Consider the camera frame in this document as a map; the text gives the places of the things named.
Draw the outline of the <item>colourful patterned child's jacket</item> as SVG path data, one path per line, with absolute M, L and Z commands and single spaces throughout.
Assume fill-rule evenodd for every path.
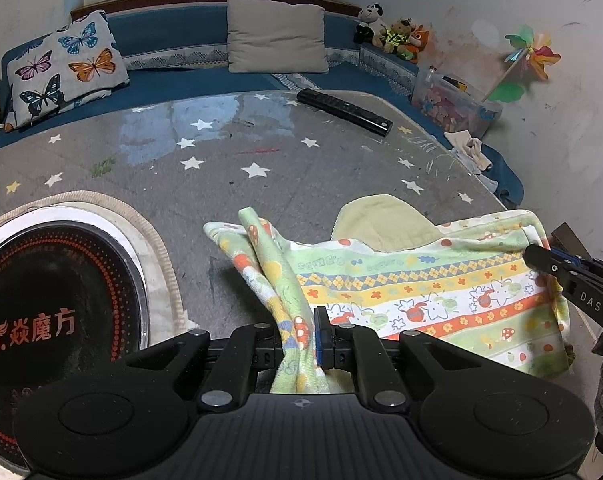
M 283 349 L 275 393 L 338 393 L 341 372 L 319 364 L 313 314 L 397 339 L 420 330 L 521 372 L 553 378 L 574 361 L 559 284 L 531 270 L 523 252 L 545 246 L 535 214 L 516 209 L 436 226 L 391 195 L 346 204 L 330 240 L 288 240 L 252 208 L 236 223 L 208 222 L 206 236 L 276 321 Z

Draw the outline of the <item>white cloth rag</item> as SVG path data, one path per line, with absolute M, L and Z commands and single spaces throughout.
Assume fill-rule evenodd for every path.
M 445 132 L 445 138 L 451 144 L 453 154 L 473 174 L 482 174 L 491 169 L 491 160 L 481 151 L 483 144 L 469 130 Z

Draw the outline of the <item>clear plastic toy box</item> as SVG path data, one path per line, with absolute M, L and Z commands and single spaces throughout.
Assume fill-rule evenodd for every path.
M 443 131 L 467 130 L 472 136 L 483 139 L 488 129 L 500 119 L 502 105 L 484 101 L 470 84 L 460 89 L 456 82 L 460 82 L 456 76 L 439 73 L 434 67 L 421 68 L 416 76 L 412 105 Z

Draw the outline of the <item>black round induction cooktop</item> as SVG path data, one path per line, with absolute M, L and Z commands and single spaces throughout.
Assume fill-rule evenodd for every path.
M 13 434 L 42 386 L 148 344 L 140 271 L 114 237 L 79 222 L 31 226 L 0 243 L 0 464 L 26 464 Z

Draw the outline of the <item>colourful pinwheel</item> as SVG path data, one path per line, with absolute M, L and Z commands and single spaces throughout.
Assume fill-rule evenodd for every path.
M 537 34 L 530 26 L 522 25 L 518 32 L 505 36 L 512 51 L 504 59 L 507 69 L 485 94 L 483 102 L 517 102 L 525 96 L 525 79 L 535 76 L 547 81 L 547 67 L 555 65 L 562 55 L 552 48 L 552 38 L 547 32 Z

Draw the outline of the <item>black remote control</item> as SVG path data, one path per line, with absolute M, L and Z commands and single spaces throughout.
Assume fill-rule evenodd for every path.
M 296 93 L 296 101 L 301 104 L 323 110 L 327 114 L 341 118 L 352 125 L 386 138 L 394 126 L 394 122 L 379 114 L 366 110 L 356 104 L 349 103 L 330 94 L 312 89 L 303 89 Z

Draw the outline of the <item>orange fox plush toy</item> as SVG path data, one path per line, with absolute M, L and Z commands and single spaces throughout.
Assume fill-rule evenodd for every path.
M 429 31 L 423 25 L 417 25 L 409 36 L 407 50 L 405 50 L 405 59 L 412 64 L 419 63 L 419 55 L 428 44 Z

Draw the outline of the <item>brown bear plush toy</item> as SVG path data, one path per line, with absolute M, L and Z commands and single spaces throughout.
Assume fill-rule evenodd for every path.
M 403 56 L 411 54 L 410 37 L 414 29 L 412 18 L 401 18 L 389 27 L 382 28 L 372 39 L 375 48 L 382 49 L 387 54 Z

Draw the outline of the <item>black and white plush toy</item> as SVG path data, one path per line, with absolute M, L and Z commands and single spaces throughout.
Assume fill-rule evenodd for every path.
M 353 35 L 355 44 L 371 44 L 373 37 L 379 35 L 386 27 L 383 22 L 384 10 L 379 3 L 373 2 L 358 14 L 359 23 Z

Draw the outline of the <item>beige cushion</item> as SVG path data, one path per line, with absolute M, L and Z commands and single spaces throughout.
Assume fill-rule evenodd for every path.
M 325 74 L 325 11 L 272 0 L 228 0 L 228 69 L 236 74 Z

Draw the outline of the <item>blue sofa bench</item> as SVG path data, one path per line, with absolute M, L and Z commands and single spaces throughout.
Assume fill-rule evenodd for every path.
M 227 8 L 199 4 L 120 14 L 108 14 L 116 48 L 127 63 L 130 82 L 112 96 L 44 119 L 20 132 L 0 131 L 0 148 L 48 127 L 165 101 L 250 90 L 362 91 L 390 102 L 440 143 L 447 140 L 431 119 L 410 102 L 416 67 L 355 44 L 354 18 L 328 13 L 324 40 L 330 70 L 325 74 L 232 74 L 227 67 Z

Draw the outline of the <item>butterfly print pillow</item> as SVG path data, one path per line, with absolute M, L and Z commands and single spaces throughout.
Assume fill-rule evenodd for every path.
M 6 66 L 12 129 L 110 96 L 129 84 L 116 40 L 102 10 L 37 40 Z

